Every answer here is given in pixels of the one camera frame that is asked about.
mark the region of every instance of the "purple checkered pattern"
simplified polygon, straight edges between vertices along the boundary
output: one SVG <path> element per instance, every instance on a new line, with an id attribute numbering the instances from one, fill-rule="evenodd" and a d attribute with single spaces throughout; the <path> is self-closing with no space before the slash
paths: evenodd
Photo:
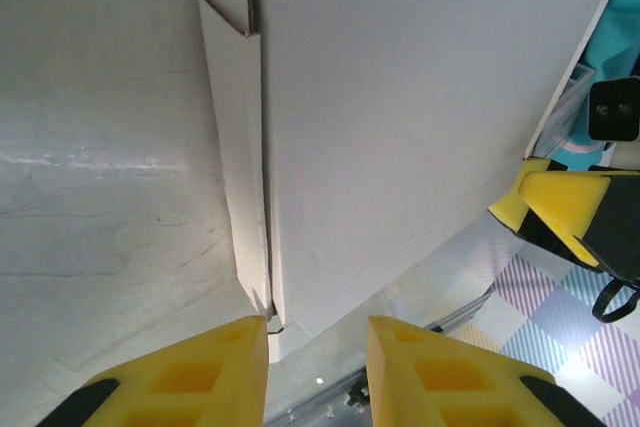
<path id="1" fill-rule="evenodd" d="M 535 312 L 554 287 L 549 277 L 517 255 L 493 285 L 500 296 L 526 316 Z"/>
<path id="2" fill-rule="evenodd" d="M 584 379 L 591 379 L 595 381 L 594 389 L 606 390 L 602 396 L 608 396 L 600 406 L 586 406 L 610 427 L 640 427 L 640 341 L 615 324 L 601 324 L 591 315 L 593 301 L 608 281 L 606 274 L 574 266 L 555 283 L 516 255 L 493 289 L 494 295 L 524 314 L 526 320 L 523 318 L 524 323 L 511 330 L 513 335 L 500 348 L 503 354 L 560 378 L 566 379 L 576 366 L 583 369 L 575 381 L 578 390 L 587 382 Z M 584 391 L 583 397 L 597 403 L 599 392 L 590 392 L 588 387 Z"/>

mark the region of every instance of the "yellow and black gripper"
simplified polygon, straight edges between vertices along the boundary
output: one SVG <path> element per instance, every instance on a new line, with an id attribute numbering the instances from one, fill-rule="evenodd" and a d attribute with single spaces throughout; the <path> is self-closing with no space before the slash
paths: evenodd
<path id="1" fill-rule="evenodd" d="M 266 321 L 231 322 L 97 375 L 38 427 L 262 427 Z M 602 427 L 547 372 L 371 317 L 374 427 Z"/>
<path id="2" fill-rule="evenodd" d="M 593 313 L 613 322 L 632 312 L 640 290 L 640 172 L 593 168 L 568 172 L 549 159 L 523 162 L 513 189 L 489 209 L 522 239 L 614 280 Z M 622 288 L 635 293 L 605 314 Z"/>

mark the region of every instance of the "black strap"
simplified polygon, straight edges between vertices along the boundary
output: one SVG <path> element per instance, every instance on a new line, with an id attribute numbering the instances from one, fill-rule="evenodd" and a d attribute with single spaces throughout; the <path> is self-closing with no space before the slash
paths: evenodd
<path id="1" fill-rule="evenodd" d="M 604 324 L 610 324 L 611 322 L 617 322 L 618 320 L 626 317 L 631 312 L 636 310 L 636 305 L 638 304 L 638 300 L 640 300 L 640 293 L 638 293 L 637 291 L 634 292 L 631 297 L 629 297 L 627 303 L 622 307 L 614 310 L 613 312 L 605 314 L 605 311 L 607 310 L 607 307 L 609 307 L 609 304 L 613 301 L 615 296 L 618 295 L 620 289 L 622 289 L 622 287 L 624 287 L 625 285 L 627 284 L 625 284 L 621 280 L 613 279 L 611 282 L 609 282 L 609 284 L 607 284 L 604 289 L 602 289 L 602 292 L 600 292 L 600 295 L 598 295 L 595 304 L 593 304 L 593 309 L 591 309 L 591 313 L 596 319 Z"/>
<path id="2" fill-rule="evenodd" d="M 36 427 L 82 427 L 119 385 L 116 379 L 104 379 L 79 388 Z"/>
<path id="3" fill-rule="evenodd" d="M 520 381 L 565 427 L 606 427 L 562 387 L 530 375 Z"/>

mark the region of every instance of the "white surface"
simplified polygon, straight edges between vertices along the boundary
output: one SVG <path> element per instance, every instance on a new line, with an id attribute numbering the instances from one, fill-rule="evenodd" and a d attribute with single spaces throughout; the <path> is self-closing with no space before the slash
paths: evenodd
<path id="1" fill-rule="evenodd" d="M 0 425 L 32 427 L 101 369 L 253 308 L 197 0 L 0 12 Z"/>
<path id="2" fill-rule="evenodd" d="M 226 88 L 212 86 L 224 186 L 240 285 L 256 310 L 270 316 L 271 283 L 262 186 L 260 36 L 244 36 L 205 0 L 199 0 L 209 72 Z"/>
<path id="3" fill-rule="evenodd" d="M 508 190 L 602 4 L 260 0 L 285 331 L 312 339 Z"/>
<path id="4" fill-rule="evenodd" d="M 618 405 L 624 394 L 614 389 L 609 382 L 584 365 L 578 356 L 569 359 L 554 377 L 582 405 L 598 418 Z"/>

